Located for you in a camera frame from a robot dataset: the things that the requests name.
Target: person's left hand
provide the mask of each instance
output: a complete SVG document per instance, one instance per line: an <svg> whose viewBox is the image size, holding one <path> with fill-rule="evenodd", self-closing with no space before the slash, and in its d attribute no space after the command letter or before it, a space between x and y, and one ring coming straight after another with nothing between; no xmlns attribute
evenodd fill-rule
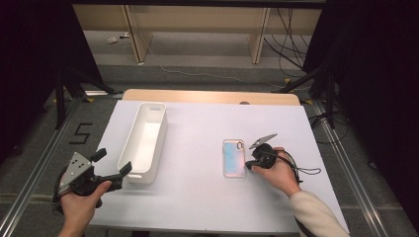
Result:
<svg viewBox="0 0 419 237"><path fill-rule="evenodd" d="M59 236L82 236L95 214L96 203L112 183L106 181L87 197L72 192L61 197L61 206L65 216L64 226Z"/></svg>

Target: iridescent phone case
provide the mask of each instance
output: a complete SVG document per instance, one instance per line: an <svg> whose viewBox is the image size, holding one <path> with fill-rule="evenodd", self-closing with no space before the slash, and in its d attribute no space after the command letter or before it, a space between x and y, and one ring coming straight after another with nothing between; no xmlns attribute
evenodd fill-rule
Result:
<svg viewBox="0 0 419 237"><path fill-rule="evenodd" d="M222 143L225 178L245 178L244 143L240 139L226 139Z"/></svg>

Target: person's right hand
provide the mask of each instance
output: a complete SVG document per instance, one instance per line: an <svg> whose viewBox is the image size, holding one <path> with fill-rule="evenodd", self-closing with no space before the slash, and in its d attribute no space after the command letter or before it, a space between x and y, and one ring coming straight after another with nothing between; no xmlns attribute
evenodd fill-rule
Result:
<svg viewBox="0 0 419 237"><path fill-rule="evenodd" d="M278 152L279 156L283 157L284 159L288 159L288 156L284 152L285 149L283 147L275 147L274 150ZM281 159L277 159L271 169L252 166L252 171L260 174L274 188L281 190L288 197L301 191L301 188L295 180L293 170L285 161Z"/></svg>

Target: beige wall panel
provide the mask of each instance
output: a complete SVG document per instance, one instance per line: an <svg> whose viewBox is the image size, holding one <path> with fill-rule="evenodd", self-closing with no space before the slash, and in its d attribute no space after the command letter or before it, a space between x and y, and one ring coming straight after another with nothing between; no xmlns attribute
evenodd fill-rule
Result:
<svg viewBox="0 0 419 237"><path fill-rule="evenodd" d="M284 28L284 24L281 21L281 16L288 26L290 21L289 9L276 9L272 8L268 27L265 32L267 35L286 35L287 31ZM320 16L321 10L319 9L293 9L292 14L292 30L293 35L297 36L312 36L315 30L315 27L318 22L318 18Z"/></svg>
<svg viewBox="0 0 419 237"><path fill-rule="evenodd" d="M129 7L145 32L255 34L264 13L262 8Z"/></svg>
<svg viewBox="0 0 419 237"><path fill-rule="evenodd" d="M83 31L126 32L126 20L120 5L73 5Z"/></svg>

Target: floor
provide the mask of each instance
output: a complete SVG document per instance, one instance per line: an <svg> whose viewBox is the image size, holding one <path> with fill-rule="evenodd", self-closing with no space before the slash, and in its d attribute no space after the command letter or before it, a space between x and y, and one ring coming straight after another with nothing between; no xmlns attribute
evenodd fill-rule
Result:
<svg viewBox="0 0 419 237"><path fill-rule="evenodd" d="M284 75L286 75L286 79L289 78L291 80L295 80L303 75L303 73L298 72L297 66L302 64L304 53L307 50L307 45L310 40L310 37L300 36L298 36L298 38L293 38L294 44L292 44L290 39L287 40L286 47L293 48L296 46L298 51L300 51L300 54L298 54L292 50L283 49L283 54L291 58L294 63L285 60L283 57L280 58L279 55L271 50L265 43L260 62L258 64L253 64L250 59L247 36L245 35L160 33L154 35L145 61L138 63L134 60L129 39L120 39L120 36L123 36L124 34L125 33L118 32L85 32L86 39L89 42L95 60L103 71L107 70L107 66L112 65L132 66L132 68L150 67L154 68L153 70L159 70L159 73L173 75L173 78L177 78L179 75L188 78L205 75L209 78L208 80L226 79L238 82L238 84L245 84L247 80L249 80L248 75L243 75L243 77L234 76L232 78L228 74L232 69L239 68L243 69L245 72L275 69L274 71L280 70L283 73L281 78L276 78L278 79L278 85L277 83L272 83L270 80L264 81L264 86L268 89L263 89L261 86L261 91L283 87L285 82L280 83L279 80L281 79L281 81L284 81ZM107 39L111 37L116 37L118 42L108 44ZM266 39L276 50L281 50L279 43L283 43L285 36L266 36ZM109 80L110 84L116 83L115 81L112 81L112 79ZM294 93L298 94L302 100L307 99L307 88L309 88L309 85L303 85L300 88L295 89ZM52 99L53 98L45 105L47 109L53 108ZM103 114L99 117L95 117L96 120L101 121L97 123L106 124L107 115L112 112L114 102L110 100L101 100L97 103L104 104L103 108L110 108L105 112L100 111L100 113ZM317 113L315 107L310 104L304 104L304 108L306 109L308 117L315 116ZM94 112L92 112L91 109L86 109L85 106L82 105L77 113L79 118L85 118ZM31 169L35 166L36 159L34 158L42 156L40 147L46 147L49 138L53 134L51 124L44 122L43 120L48 119L53 121L55 113L45 114L44 116L48 118L41 117L40 123L37 123L34 126L33 135L32 137L29 137L27 141L27 144L30 145L25 154L23 154L24 156L28 156L28 153L31 154L32 162L24 161L24 159L10 159L5 165L0 167L0 188L2 188L2 194L0 196L1 216L3 216L6 213L6 210L11 206L13 199L16 197L16 193L22 188L22 184L29 176L28 173L30 173ZM355 170L362 181L363 188L367 190L369 198L377 209L377 212L379 212L380 218L387 231L387 235L375 235L373 234L374 231L371 231L371 228L363 215L363 209L359 205L357 197L354 196L351 185L342 174L343 169L339 163L339 159L336 158L334 147L328 143L328 137L325 134L326 131L324 130L324 127L319 125L313 129L313 133L318 142L332 185L336 188L335 193L352 231L352 236L418 236L404 214L403 209L386 185L385 180L379 174L379 171L368 166L368 153L365 151L362 143L359 142L357 132L349 126L344 116L338 117L338 121L336 131L338 132L338 135L340 135L342 147L344 147L349 154L351 162L356 164ZM93 138L99 140L100 136L95 136ZM55 151L56 156L68 157L68 154L66 153L68 152L67 150L68 149L60 149L58 147ZM61 165L59 162L57 160L52 160L49 167L59 167ZM13 172L4 172L12 169L18 170L16 167L24 170L25 174L16 176ZM54 176L53 172L46 171L45 175L42 177L40 185L37 187L37 195L34 195L31 199L30 205L25 210L22 219L17 226L16 233L14 233L13 236L32 236L31 229L38 230L39 233L37 233L37 236L49 236L51 233L54 233L52 230L59 229L60 224L62 224L62 219L47 220L46 222L49 222L49 229L40 228L36 225L36 219L39 218L40 213L44 216L50 216L50 214L47 213L50 208L47 201L50 197L39 194L47 194L47 188L45 188L45 186L50 186L50 180L47 177L51 174ZM8 184L11 179L15 179L15 182L19 185L11 187ZM87 234L87 236L128 236L129 232L122 230L108 231L90 229ZM152 233L152 236L170 237L191 235L192 234L183 233Z"/></svg>

